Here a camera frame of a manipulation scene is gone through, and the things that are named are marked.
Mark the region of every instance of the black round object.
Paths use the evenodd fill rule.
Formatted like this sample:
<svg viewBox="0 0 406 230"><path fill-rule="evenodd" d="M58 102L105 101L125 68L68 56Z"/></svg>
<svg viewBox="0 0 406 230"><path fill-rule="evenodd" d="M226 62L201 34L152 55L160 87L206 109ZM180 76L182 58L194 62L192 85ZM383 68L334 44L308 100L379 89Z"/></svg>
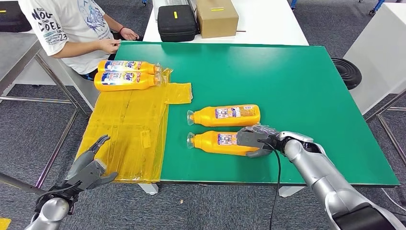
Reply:
<svg viewBox="0 0 406 230"><path fill-rule="evenodd" d="M354 64L337 57L332 57L331 60L333 60L337 71L347 86L347 89L352 90L361 83L361 71Z"/></svg>

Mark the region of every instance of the cardboard box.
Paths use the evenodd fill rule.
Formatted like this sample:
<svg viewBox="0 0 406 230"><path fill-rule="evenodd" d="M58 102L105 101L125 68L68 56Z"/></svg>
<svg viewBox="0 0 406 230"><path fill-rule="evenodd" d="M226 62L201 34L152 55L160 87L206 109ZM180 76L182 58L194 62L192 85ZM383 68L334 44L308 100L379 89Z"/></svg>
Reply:
<svg viewBox="0 0 406 230"><path fill-rule="evenodd" d="M202 38L235 36L238 14L231 0L197 0Z"/></svg>

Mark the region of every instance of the person's right hand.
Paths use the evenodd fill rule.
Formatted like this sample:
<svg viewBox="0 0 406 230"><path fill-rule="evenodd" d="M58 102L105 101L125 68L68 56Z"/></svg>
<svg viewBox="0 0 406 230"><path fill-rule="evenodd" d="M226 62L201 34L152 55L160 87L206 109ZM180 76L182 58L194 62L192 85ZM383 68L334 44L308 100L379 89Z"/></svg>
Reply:
<svg viewBox="0 0 406 230"><path fill-rule="evenodd" d="M99 40L99 49L108 54L115 54L120 46L120 40L102 39Z"/></svg>

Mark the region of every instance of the yellow plastic bag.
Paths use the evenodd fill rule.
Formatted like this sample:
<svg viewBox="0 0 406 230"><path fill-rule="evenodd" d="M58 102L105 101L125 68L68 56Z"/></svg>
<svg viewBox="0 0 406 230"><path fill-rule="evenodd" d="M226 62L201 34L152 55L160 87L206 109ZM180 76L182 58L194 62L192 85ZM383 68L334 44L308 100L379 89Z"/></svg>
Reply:
<svg viewBox="0 0 406 230"><path fill-rule="evenodd" d="M146 90L101 92L80 144L78 157L100 136L107 141L96 154L107 165L106 174L118 172L115 182L159 181L165 149L168 104L192 101L190 83L168 83L172 70L162 75L167 83Z"/></svg>

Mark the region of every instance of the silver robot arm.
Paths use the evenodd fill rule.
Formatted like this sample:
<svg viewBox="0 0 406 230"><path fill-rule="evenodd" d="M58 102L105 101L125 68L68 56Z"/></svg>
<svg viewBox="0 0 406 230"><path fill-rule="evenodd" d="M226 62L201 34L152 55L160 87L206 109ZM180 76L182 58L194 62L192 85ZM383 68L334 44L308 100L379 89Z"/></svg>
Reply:
<svg viewBox="0 0 406 230"><path fill-rule="evenodd" d="M406 230L388 210L355 190L313 139L294 132L278 132L267 126L246 127L237 133L237 144L258 147L261 156L272 148L295 165L324 208L332 230Z"/></svg>
<svg viewBox="0 0 406 230"><path fill-rule="evenodd" d="M72 215L79 193L112 182L117 172L103 176L106 165L94 159L99 148L110 139L108 135L99 138L72 164L67 177L41 195L35 207L35 214L25 230L57 230L67 215Z"/></svg>

